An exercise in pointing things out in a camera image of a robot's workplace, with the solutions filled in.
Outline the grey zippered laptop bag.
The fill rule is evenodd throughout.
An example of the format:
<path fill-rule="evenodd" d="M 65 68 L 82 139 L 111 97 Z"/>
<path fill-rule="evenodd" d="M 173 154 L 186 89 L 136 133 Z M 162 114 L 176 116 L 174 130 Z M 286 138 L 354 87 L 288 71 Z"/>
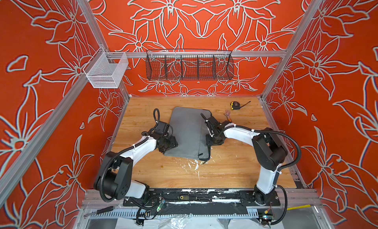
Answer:
<path fill-rule="evenodd" d="M 169 124 L 173 127 L 178 146 L 167 150 L 164 155 L 204 162 L 210 160 L 211 151 L 206 142 L 209 131 L 205 119 L 211 116 L 211 111 L 206 109 L 175 107 Z"/>

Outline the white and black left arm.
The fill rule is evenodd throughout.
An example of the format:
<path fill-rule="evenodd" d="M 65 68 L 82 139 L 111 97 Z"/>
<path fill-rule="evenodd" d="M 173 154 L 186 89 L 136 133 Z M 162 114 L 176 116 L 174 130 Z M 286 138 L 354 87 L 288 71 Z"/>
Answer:
<path fill-rule="evenodd" d="M 144 131 L 138 142 L 120 152 L 105 155 L 94 182 L 94 189 L 104 202 L 125 197 L 146 201 L 149 186 L 132 180 L 133 167 L 156 149 L 164 154 L 178 146 L 171 125 L 160 120 L 159 109 L 154 109 L 153 116 L 154 127 Z"/>

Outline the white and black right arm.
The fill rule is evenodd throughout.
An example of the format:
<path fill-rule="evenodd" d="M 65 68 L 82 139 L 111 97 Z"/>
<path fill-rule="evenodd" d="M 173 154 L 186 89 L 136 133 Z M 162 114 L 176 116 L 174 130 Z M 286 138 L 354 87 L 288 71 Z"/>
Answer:
<path fill-rule="evenodd" d="M 287 134 L 271 128 L 256 130 L 230 121 L 220 123 L 213 116 L 207 118 L 204 114 L 201 114 L 201 117 L 205 120 L 205 125 L 209 131 L 206 135 L 209 149 L 212 146 L 224 144 L 227 138 L 241 141 L 254 148 L 256 158 L 260 164 L 260 172 L 258 181 L 254 186 L 253 199 L 258 205 L 264 206 L 268 204 L 273 197 L 275 189 L 278 187 L 277 181 L 282 170 L 296 165 L 302 157 L 298 143 Z M 284 161 L 288 151 L 279 139 L 280 136 L 291 141 L 296 148 L 296 158 L 287 164 L 284 164 Z"/>

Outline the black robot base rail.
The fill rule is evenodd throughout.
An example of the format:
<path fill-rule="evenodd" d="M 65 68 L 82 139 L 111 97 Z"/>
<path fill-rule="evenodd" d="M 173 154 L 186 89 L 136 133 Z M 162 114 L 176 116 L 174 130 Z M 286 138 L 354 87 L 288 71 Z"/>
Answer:
<path fill-rule="evenodd" d="M 169 203 L 240 203 L 242 206 L 259 206 L 253 189 L 150 189 L 149 196 L 158 196 Z"/>

